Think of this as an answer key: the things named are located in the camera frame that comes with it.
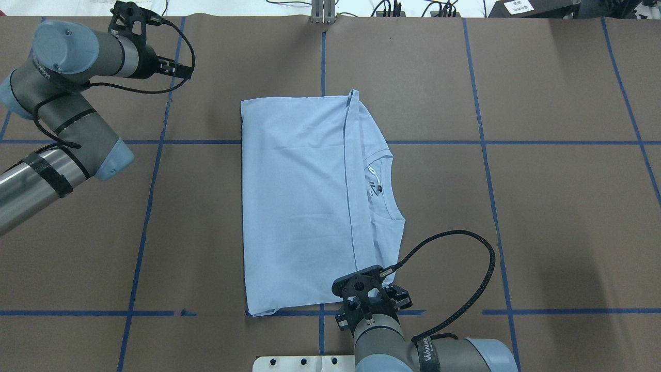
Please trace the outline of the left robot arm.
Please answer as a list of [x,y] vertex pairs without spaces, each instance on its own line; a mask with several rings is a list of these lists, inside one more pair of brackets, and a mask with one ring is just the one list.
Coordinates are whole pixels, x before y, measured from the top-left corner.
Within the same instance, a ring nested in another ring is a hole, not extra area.
[[31,120],[51,143],[31,151],[2,173],[2,235],[84,181],[106,181],[134,162],[134,154],[83,97],[93,77],[147,79],[163,74],[184,84],[190,66],[161,57],[147,44],[149,25],[173,23],[159,15],[145,19],[115,15],[108,30],[50,20],[35,30],[31,58],[2,82],[2,104]]

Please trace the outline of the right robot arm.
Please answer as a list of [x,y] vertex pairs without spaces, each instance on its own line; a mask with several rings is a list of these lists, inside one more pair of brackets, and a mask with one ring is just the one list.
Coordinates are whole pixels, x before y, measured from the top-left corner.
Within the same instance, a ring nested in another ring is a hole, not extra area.
[[353,337],[356,371],[517,371],[510,349],[497,339],[453,334],[405,339],[397,311],[411,306],[408,292],[389,285],[371,297],[369,290],[360,282],[332,287],[342,299],[338,327]]

